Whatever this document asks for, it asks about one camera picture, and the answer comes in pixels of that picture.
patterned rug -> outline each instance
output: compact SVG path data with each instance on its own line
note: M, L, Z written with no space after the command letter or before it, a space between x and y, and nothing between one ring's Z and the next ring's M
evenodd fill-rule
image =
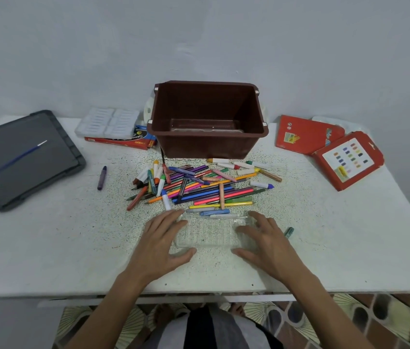
M375 348L410 348L410 293L336 293L332 297ZM223 310L231 306L229 303L219 305ZM155 328L153 314L156 306L137 305L132 309L116 343L117 349L126 349L136 336L145 336ZM178 314L202 304L170 306ZM63 348L95 308L66 307L53 348ZM248 318L264 326L288 349L320 348L315 331L295 301L247 302L244 311Z

color chart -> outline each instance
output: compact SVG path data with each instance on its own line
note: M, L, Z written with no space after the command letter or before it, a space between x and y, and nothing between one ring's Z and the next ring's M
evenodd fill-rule
M374 165L374 161L356 138L325 152L323 158L342 182Z

speckled table surface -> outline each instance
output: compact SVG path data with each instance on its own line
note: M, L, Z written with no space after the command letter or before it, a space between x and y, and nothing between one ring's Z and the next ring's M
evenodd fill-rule
M0 124L16 118L3 117ZM87 167L0 213L0 296L106 293L126 266L144 223L163 211L161 202L126 211L132 180L161 159L157 150L86 142L74 134L79 119L59 121ZM291 243L329 291L410 291L410 204L387 167L337 192L311 158L274 147L277 127L269 127L270 134L248 159L271 163L283 182L254 195L252 209L275 218L283 230L295 228ZM203 164L202 159L169 162ZM97 191L104 165L108 175ZM146 292L263 290L287 291L229 250L203 248Z

brown plastic bin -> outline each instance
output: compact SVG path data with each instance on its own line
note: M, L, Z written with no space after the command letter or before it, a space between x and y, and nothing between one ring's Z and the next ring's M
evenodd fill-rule
M251 83L169 81L155 85L147 131L168 158L243 159L268 126Z

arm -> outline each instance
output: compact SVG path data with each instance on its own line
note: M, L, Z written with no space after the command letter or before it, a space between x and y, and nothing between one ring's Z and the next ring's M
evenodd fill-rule
M307 315L324 348L373 349L342 309L332 300L319 279L298 257L272 218L249 212L260 230L238 227L237 231L255 240L259 252L254 254L242 248L234 254L261 268L282 282L295 296Z
M175 235L187 221L175 222L184 210L161 213L145 224L131 260L106 297L65 349L113 349L127 316L144 288L155 279L190 261L196 249L180 257L169 250Z

